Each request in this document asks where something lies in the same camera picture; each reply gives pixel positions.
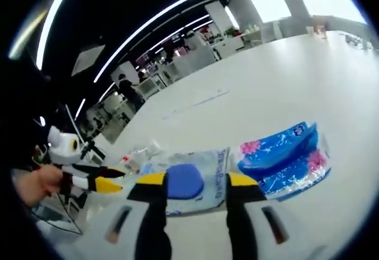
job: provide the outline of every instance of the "desk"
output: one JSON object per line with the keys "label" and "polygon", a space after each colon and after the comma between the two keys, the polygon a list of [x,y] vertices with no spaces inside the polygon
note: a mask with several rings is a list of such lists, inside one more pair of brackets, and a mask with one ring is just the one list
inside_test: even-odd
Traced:
{"label": "desk", "polygon": [[[282,204],[327,245],[321,258],[328,258],[360,228],[379,184],[378,59],[344,39],[291,37],[207,66],[152,96],[113,150],[151,138],[171,152],[214,149],[317,121],[330,145],[330,175]],[[220,89],[229,93],[183,108]],[[173,259],[231,259],[225,215],[169,218]]]}

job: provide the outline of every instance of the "pink flower print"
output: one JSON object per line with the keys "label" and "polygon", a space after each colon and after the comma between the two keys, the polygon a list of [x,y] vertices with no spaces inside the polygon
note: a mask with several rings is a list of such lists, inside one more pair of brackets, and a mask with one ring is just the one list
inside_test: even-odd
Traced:
{"label": "pink flower print", "polygon": [[326,164],[326,159],[322,156],[319,149],[311,152],[307,158],[309,170],[317,171]]}
{"label": "pink flower print", "polygon": [[240,146],[241,152],[244,155],[255,153],[260,148],[261,148],[261,142],[259,140],[255,140],[254,142],[243,143]]}

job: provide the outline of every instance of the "ceiling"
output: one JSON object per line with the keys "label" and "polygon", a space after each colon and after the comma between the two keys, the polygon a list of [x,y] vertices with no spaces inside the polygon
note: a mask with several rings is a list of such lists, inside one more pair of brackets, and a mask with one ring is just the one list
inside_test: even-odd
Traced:
{"label": "ceiling", "polygon": [[[164,37],[184,25],[206,15],[204,4],[189,11],[181,12],[205,0],[189,0],[170,10],[126,45],[122,52],[106,68],[97,83],[94,78],[114,51],[148,19],[178,0],[64,0],[53,21],[46,44],[43,68],[60,88],[61,97],[76,113],[81,101],[86,102],[81,111],[94,105],[111,84],[110,73],[118,62],[130,60],[132,63]],[[227,0],[220,0],[223,5]],[[165,25],[162,23],[177,15]],[[105,45],[93,66],[71,77],[78,54],[95,46]],[[36,48],[30,49],[35,56]]]}

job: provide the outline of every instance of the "tabletop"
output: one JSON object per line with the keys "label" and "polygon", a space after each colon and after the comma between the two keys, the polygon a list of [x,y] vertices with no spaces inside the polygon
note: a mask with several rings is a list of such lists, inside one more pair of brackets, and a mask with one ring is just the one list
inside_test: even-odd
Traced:
{"label": "tabletop", "polygon": [[[285,38],[240,52],[151,97],[113,145],[155,139],[169,152],[218,149],[316,121],[332,170],[282,202],[328,258],[354,236],[377,196],[379,64],[338,32]],[[169,218],[173,259],[231,259],[226,213]]]}

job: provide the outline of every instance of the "blue oval object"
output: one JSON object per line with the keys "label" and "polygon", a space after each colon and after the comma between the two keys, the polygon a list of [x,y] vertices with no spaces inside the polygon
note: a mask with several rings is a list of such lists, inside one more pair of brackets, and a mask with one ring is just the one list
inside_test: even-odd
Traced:
{"label": "blue oval object", "polygon": [[167,169],[166,172],[168,174],[169,199],[192,199],[204,189],[204,180],[193,164],[177,164]]}

